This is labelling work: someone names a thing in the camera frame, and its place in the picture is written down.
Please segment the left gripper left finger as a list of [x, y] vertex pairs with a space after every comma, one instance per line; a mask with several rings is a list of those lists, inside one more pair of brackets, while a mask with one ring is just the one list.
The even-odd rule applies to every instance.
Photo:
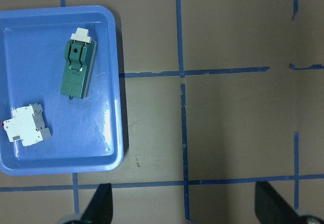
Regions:
[[58, 223], [111, 223], [113, 196], [111, 184], [100, 184], [82, 214], [63, 217]]

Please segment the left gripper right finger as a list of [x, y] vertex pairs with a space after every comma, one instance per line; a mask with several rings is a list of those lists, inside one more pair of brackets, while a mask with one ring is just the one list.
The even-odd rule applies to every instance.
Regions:
[[259, 223], [323, 223], [318, 216], [294, 210], [269, 182], [255, 183], [254, 212]]

